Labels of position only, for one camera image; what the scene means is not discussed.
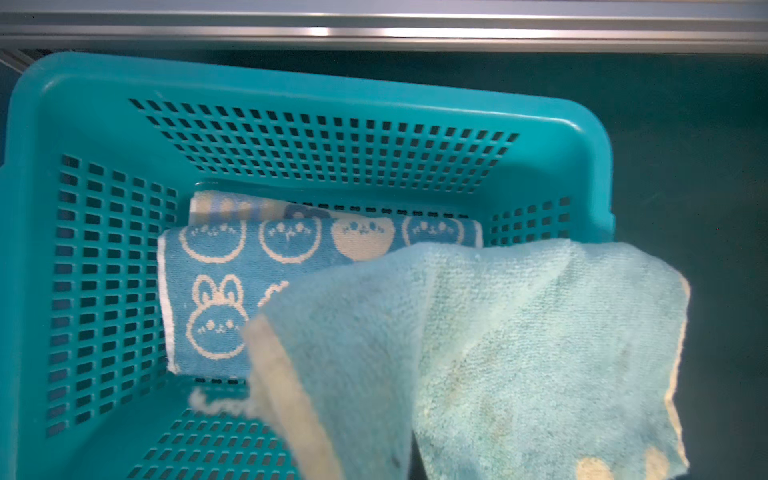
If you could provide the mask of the blue bunny pattern towel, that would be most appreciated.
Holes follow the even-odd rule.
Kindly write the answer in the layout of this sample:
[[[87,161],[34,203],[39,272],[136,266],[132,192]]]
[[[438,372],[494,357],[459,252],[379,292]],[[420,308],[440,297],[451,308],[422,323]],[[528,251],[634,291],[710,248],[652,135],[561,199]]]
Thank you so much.
[[[158,239],[167,368],[176,375],[244,379],[242,330],[297,278],[373,260],[416,243],[480,248],[462,218],[295,218],[188,225]]]

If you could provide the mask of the yellow-green towel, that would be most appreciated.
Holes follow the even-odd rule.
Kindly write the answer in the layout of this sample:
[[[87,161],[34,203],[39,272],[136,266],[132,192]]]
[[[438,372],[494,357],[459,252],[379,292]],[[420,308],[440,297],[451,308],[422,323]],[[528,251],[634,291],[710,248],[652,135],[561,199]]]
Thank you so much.
[[[258,418],[307,479],[673,479],[690,288],[624,243],[419,244],[292,282],[247,325]]]

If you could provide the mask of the cream RABBIT lettered towel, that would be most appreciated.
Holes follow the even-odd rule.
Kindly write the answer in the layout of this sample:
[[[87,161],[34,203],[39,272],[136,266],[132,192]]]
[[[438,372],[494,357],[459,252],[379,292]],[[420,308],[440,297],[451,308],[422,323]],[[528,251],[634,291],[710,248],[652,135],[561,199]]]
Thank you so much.
[[[282,200],[214,190],[196,192],[190,201],[189,225],[229,221],[341,218],[339,212]]]

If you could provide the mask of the teal plastic basket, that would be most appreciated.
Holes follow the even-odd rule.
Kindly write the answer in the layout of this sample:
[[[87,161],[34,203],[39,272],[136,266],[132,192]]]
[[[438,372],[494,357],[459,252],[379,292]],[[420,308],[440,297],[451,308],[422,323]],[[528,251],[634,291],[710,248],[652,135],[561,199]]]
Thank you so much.
[[[615,232],[604,127],[526,95],[58,53],[15,85],[1,160],[5,479],[298,477],[167,369],[157,241],[199,190],[470,218],[489,246]]]

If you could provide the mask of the horizontal aluminium frame bar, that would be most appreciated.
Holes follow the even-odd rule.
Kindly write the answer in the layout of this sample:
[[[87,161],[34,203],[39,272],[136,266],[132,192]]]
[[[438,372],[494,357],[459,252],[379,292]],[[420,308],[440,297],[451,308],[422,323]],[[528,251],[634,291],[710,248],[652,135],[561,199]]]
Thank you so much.
[[[767,50],[763,1],[5,1],[10,48]]]

